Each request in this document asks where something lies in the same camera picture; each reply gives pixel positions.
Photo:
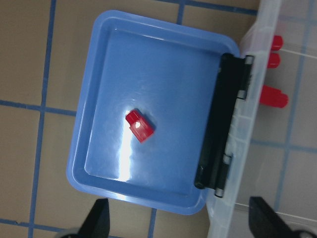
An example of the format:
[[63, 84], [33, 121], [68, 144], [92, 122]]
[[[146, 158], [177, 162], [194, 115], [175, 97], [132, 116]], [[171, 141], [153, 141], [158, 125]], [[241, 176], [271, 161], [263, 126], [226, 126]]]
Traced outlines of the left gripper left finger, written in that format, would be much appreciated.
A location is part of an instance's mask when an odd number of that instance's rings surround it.
[[107, 238], [109, 236], [108, 199], [97, 199], [80, 227], [79, 238]]

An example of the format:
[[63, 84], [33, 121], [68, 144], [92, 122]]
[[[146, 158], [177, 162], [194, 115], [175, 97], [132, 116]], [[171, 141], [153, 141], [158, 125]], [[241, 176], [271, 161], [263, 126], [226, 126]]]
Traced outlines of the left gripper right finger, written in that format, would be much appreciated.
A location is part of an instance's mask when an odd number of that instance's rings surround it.
[[256, 196], [249, 199], [249, 229], [255, 238], [298, 237], [262, 197]]

